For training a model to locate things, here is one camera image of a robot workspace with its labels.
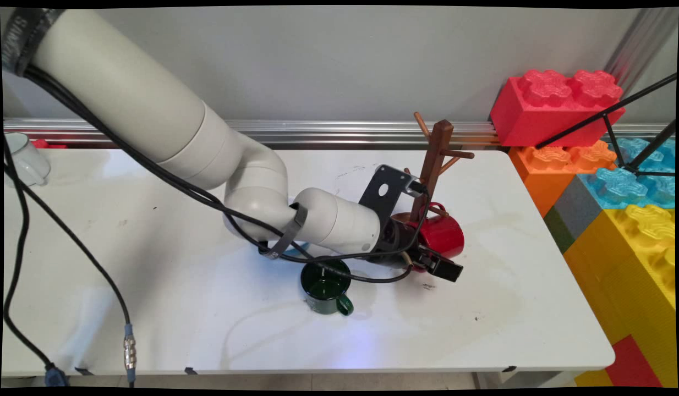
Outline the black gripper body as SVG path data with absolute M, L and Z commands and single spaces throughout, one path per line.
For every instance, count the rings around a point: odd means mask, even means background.
M 383 252 L 395 251 L 407 246 L 413 237 L 417 233 L 416 223 L 403 223 L 395 219 L 391 219 L 387 222 L 383 230 L 383 234 L 377 240 L 377 245 L 375 246 L 373 252 Z M 418 251 L 417 245 L 412 245 L 404 253 L 408 254 L 410 259 L 412 259 L 413 271 L 426 271 L 426 269 L 420 266 L 418 259 L 420 258 L 420 252 Z M 406 269 L 408 267 L 407 262 L 403 258 L 402 254 L 388 254 L 383 256 L 375 256 L 371 258 L 371 262 L 378 264 L 380 266 L 389 267 L 393 269 Z

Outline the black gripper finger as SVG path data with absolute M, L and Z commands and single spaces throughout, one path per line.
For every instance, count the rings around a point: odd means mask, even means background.
M 418 248 L 418 266 L 424 268 L 432 276 L 450 282 L 457 281 L 464 269 L 460 264 L 427 246 Z

